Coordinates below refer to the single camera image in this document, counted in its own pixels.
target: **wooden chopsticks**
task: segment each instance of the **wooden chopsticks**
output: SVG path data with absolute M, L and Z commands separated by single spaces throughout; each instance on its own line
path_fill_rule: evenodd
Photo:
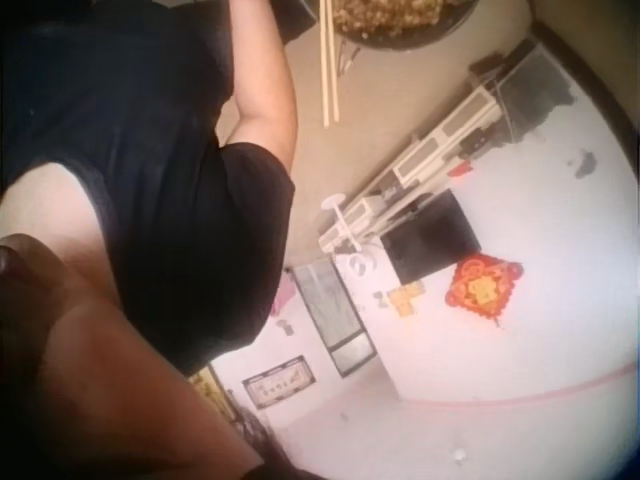
M 338 73 L 333 25 L 333 0 L 320 0 L 320 66 L 322 70 L 322 119 L 324 128 L 328 128 L 330 124 L 329 83 L 331 83 L 331 97 L 333 100 L 333 121 L 336 123 L 340 121 Z

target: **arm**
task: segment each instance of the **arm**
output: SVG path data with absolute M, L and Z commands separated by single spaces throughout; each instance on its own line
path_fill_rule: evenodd
M 262 463 L 113 304 L 26 236 L 0 240 L 0 320 L 16 372 L 5 383 L 41 359 L 16 404 L 63 469 L 237 479 Z
M 268 0 L 229 0 L 240 121 L 228 143 L 257 144 L 291 170 L 298 133 L 293 81 Z

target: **red stripe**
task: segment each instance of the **red stripe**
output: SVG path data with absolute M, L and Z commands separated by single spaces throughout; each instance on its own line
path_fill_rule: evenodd
M 472 402 L 434 402 L 429 400 L 406 400 L 405 403 L 423 405 L 438 408 L 485 408 L 485 407 L 511 407 L 515 405 L 528 405 L 533 403 L 555 400 L 558 398 L 569 397 L 592 388 L 599 387 L 606 383 L 622 378 L 625 375 L 635 373 L 638 370 L 638 361 L 634 361 L 622 368 L 614 370 L 607 375 L 598 377 L 588 382 L 580 383 L 572 387 L 561 388 L 559 390 L 551 390 L 545 393 L 529 395 L 519 398 L 511 398 L 507 400 L 489 400 L 489 401 L 472 401 Z

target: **red decoration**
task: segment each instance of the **red decoration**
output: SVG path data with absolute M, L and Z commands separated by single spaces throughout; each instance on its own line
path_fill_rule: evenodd
M 498 317 L 524 273 L 519 263 L 476 253 L 458 263 L 445 297 L 452 307 L 463 307 L 498 323 Z
M 447 175 L 449 175 L 451 178 L 455 178 L 455 177 L 461 177 L 472 171 L 473 171 L 473 167 L 471 166 L 471 162 L 469 160 L 465 160 L 457 167 L 449 170 L 449 173 L 447 173 Z

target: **television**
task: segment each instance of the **television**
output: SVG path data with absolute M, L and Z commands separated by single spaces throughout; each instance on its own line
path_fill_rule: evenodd
M 478 239 L 451 190 L 438 195 L 381 240 L 402 285 L 480 251 Z

